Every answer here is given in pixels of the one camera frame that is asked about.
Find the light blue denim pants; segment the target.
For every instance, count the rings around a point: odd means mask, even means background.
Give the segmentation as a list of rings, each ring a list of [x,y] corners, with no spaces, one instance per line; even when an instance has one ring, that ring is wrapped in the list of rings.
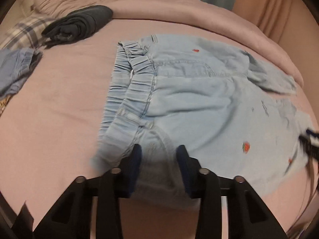
[[[176,160],[184,145],[201,166],[241,175],[268,194],[308,163],[298,137],[312,123],[289,99],[296,91],[292,76],[223,42],[179,35],[120,42],[93,164],[108,171],[139,144],[136,198],[190,208],[197,202]]]

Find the folded dark navy garment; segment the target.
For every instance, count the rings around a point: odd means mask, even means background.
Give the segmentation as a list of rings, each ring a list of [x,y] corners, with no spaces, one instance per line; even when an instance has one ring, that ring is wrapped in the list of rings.
[[[91,37],[112,19],[113,11],[104,5],[79,9],[50,23],[43,31],[44,45],[72,44]]]

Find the peach curtain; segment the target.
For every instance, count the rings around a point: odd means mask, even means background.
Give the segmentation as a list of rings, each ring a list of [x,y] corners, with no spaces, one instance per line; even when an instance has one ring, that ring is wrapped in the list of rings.
[[[235,0],[232,12],[284,49],[294,44],[318,48],[318,24],[302,0]]]

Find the plaid pillow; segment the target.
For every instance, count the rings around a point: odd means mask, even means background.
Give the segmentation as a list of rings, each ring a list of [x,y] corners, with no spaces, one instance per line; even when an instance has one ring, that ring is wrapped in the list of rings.
[[[1,49],[37,49],[41,47],[46,41],[42,32],[54,21],[54,18],[46,15],[31,15],[25,18],[4,34]]]

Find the pink bed sheet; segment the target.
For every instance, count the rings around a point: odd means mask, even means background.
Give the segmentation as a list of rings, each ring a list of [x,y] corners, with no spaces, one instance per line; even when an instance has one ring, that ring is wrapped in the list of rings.
[[[89,161],[96,150],[117,43],[160,33],[218,40],[260,57],[213,32],[142,20],[114,20],[88,39],[44,50],[1,116],[1,192],[17,214],[26,202],[34,228],[77,176],[98,176]],[[313,194],[316,181],[308,173],[302,169],[264,198],[284,230],[303,214]],[[194,238],[197,216],[121,200],[124,238]]]

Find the folded blue denim shorts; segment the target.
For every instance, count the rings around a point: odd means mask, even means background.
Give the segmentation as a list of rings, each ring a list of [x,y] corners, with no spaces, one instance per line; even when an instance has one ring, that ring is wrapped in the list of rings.
[[[31,48],[1,49],[1,100],[21,90],[42,56]]]

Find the pink rolled duvet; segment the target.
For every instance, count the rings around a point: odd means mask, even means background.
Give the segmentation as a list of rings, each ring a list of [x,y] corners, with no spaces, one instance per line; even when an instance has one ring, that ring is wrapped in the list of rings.
[[[34,0],[35,9],[59,18],[92,5],[104,5],[115,19],[156,20],[181,23],[230,38],[292,75],[299,86],[303,77],[286,51],[268,38],[256,25],[235,13],[200,0]]]

